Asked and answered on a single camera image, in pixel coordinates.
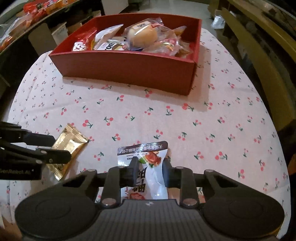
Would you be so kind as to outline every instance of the round black pad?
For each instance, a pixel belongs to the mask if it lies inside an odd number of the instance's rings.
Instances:
[[[15,211],[17,225],[27,235],[64,239],[82,232],[94,220],[94,202],[86,196],[28,197]]]
[[[284,220],[281,205],[267,195],[214,196],[205,203],[203,214],[214,229],[231,237],[245,239],[268,236],[279,229]]]

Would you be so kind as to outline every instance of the tablecloth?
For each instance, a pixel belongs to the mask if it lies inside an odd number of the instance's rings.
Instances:
[[[55,138],[71,123],[86,135],[89,143],[69,176],[89,168],[108,171],[117,165],[120,146],[165,140],[173,166],[195,173],[214,169],[275,198],[285,211],[278,237],[286,233],[290,185],[275,127],[247,75],[209,31],[202,29],[188,96],[62,77],[48,54],[40,56],[24,76],[8,122]],[[40,181],[1,181],[3,216],[14,222],[21,200],[54,183],[47,168]]]

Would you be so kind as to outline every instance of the gold foil package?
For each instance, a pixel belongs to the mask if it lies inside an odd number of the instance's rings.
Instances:
[[[47,167],[54,173],[54,176],[58,181],[66,174],[68,167],[73,162],[73,159],[87,142],[88,139],[84,135],[82,135],[71,124],[67,124],[51,149],[69,151],[72,155],[71,161],[67,164],[47,164]]]

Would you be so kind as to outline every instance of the cardboard box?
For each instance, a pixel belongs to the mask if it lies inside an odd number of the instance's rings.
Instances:
[[[174,29],[187,26],[182,39],[190,42],[193,53],[186,58],[163,56],[137,51],[76,51],[72,52],[77,35],[92,27],[97,31],[124,24],[123,30],[146,18],[160,17],[165,26]],[[49,55],[63,76],[108,80],[119,83],[155,88],[180,95],[188,95],[198,61],[201,19],[158,13],[127,13],[107,15],[91,19]]]

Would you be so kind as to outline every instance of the red snack bag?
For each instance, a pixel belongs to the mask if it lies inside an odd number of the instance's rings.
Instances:
[[[94,37],[97,29],[95,27],[88,30],[86,33],[77,35],[77,40],[74,43],[72,51],[92,50],[94,47]]]
[[[37,23],[39,20],[47,16],[47,13],[44,9],[42,9],[40,12],[37,11],[37,14],[33,17],[32,24]]]

